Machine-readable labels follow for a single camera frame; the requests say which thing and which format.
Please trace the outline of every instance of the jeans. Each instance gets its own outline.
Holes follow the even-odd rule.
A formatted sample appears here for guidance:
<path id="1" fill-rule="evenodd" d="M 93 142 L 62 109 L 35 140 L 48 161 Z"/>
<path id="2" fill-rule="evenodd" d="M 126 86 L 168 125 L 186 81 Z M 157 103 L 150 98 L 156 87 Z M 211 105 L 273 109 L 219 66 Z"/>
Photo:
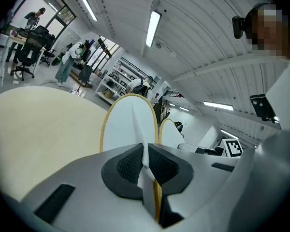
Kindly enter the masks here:
<path id="1" fill-rule="evenodd" d="M 73 67 L 73 64 L 74 64 L 74 59 L 69 57 L 68 60 L 66 61 L 65 64 L 62 64 L 56 75 L 55 75 L 55 78 L 59 81 L 59 82 L 66 82 L 69 75 L 70 75 L 70 72 L 72 70 L 72 67 Z"/>
<path id="2" fill-rule="evenodd" d="M 11 57 L 12 52 L 13 52 L 13 49 L 14 49 L 14 47 L 15 47 L 16 45 L 17 45 L 16 42 L 13 42 L 13 43 L 12 43 L 12 45 L 11 45 L 11 47 L 10 47 L 10 49 L 9 49 L 8 55 L 6 56 L 6 60 L 10 60 L 10 57 Z M 18 44 L 17 49 L 16 49 L 16 52 L 15 52 L 15 55 L 14 55 L 14 59 L 15 59 L 15 60 L 18 59 L 18 57 L 19 57 L 19 53 L 20 53 L 20 50 L 21 50 L 22 47 L 23 47 L 22 44 Z"/>

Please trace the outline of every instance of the headphones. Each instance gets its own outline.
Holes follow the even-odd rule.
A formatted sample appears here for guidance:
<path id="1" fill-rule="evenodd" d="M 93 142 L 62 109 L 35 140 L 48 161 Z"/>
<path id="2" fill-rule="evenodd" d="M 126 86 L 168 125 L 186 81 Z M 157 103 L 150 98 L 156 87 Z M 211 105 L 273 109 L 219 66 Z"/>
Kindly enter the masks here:
<path id="1" fill-rule="evenodd" d="M 258 3 L 256 4 L 246 15 L 246 18 L 248 15 L 251 14 L 251 12 L 259 7 L 262 7 L 263 5 L 266 5 L 269 3 Z M 242 18 L 240 16 L 234 16 L 232 18 L 232 24 L 233 24 L 233 33 L 234 33 L 234 37 L 236 39 L 240 39 L 243 36 L 243 32 L 246 30 L 246 25 L 245 25 L 245 19 L 246 18 Z"/>

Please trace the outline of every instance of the desk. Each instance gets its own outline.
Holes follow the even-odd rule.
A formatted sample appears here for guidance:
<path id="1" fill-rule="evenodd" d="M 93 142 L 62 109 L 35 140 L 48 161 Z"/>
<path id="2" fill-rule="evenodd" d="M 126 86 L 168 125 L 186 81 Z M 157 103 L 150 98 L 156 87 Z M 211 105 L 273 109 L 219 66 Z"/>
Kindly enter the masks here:
<path id="1" fill-rule="evenodd" d="M 0 189 L 20 201 L 66 164 L 99 153 L 105 115 L 96 104 L 50 87 L 0 94 Z"/>
<path id="2" fill-rule="evenodd" d="M 17 37 L 15 37 L 15 36 L 12 35 L 12 32 L 13 31 L 11 30 L 10 31 L 10 35 L 9 35 L 9 38 L 7 39 L 7 41 L 5 43 L 4 50 L 3 50 L 3 54 L 1 56 L 1 61 L 0 61 L 0 78 L 3 78 L 3 76 L 4 76 L 4 63 L 5 63 L 5 60 L 6 60 L 6 56 L 8 54 L 8 51 L 7 51 L 8 42 L 9 41 L 12 41 L 12 42 L 15 42 L 15 43 L 18 43 L 18 44 L 22 44 L 22 45 L 24 45 L 25 42 L 26 42 L 26 38 L 25 37 L 22 37 L 20 35 L 18 35 Z M 45 47 L 43 47 L 41 49 L 41 53 L 40 53 L 40 56 L 38 58 L 38 61 L 34 64 L 33 74 L 35 73 L 35 69 L 36 69 L 38 63 L 40 62 L 41 57 L 42 57 L 44 51 L 46 51 Z"/>

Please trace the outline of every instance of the white corrugated ceiling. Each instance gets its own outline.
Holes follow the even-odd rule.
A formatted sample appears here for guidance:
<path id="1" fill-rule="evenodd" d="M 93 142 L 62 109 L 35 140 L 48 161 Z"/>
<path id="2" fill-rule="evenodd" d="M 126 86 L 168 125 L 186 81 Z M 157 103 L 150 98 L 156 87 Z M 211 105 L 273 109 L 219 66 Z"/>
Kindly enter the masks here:
<path id="1" fill-rule="evenodd" d="M 235 15 L 245 16 L 256 3 L 270 0 L 88 1 L 97 22 L 81 0 L 70 3 L 93 31 L 143 58 L 201 113 L 217 116 L 222 127 L 253 143 L 279 131 L 277 124 L 256 122 L 249 97 L 266 93 L 287 63 L 258 58 L 244 37 L 234 38 L 231 21 Z M 152 10 L 159 11 L 162 19 L 148 48 L 145 38 Z M 237 115 L 204 108 L 203 101 L 232 104 Z"/>

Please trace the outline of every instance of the black office chair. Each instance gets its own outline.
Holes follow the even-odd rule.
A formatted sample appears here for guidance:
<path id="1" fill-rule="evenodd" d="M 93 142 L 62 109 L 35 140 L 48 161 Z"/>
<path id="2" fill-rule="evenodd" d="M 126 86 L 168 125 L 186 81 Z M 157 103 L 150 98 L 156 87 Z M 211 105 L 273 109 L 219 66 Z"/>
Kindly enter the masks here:
<path id="1" fill-rule="evenodd" d="M 40 35 L 35 31 L 30 31 L 26 39 L 25 45 L 18 57 L 18 59 L 21 61 L 22 64 L 20 66 L 16 66 L 15 70 L 12 70 L 10 72 L 10 75 L 13 75 L 14 72 L 21 71 L 22 81 L 24 80 L 24 72 L 31 74 L 32 78 L 34 78 L 34 74 L 31 73 L 29 68 L 26 67 L 33 65 L 38 60 L 39 52 L 42 49 L 42 47 L 46 44 L 46 42 L 47 42 L 46 37 Z M 28 58 L 28 55 L 31 51 L 32 51 L 31 58 Z"/>
<path id="2" fill-rule="evenodd" d="M 53 52 L 56 52 L 56 50 L 52 49 L 52 45 L 55 41 L 55 36 L 53 34 L 49 35 L 47 37 L 47 43 L 45 45 L 46 51 L 43 53 L 43 57 L 41 58 L 40 64 L 41 63 L 46 63 L 47 67 L 49 67 L 50 62 L 48 61 L 49 58 L 54 58 L 55 54 Z"/>

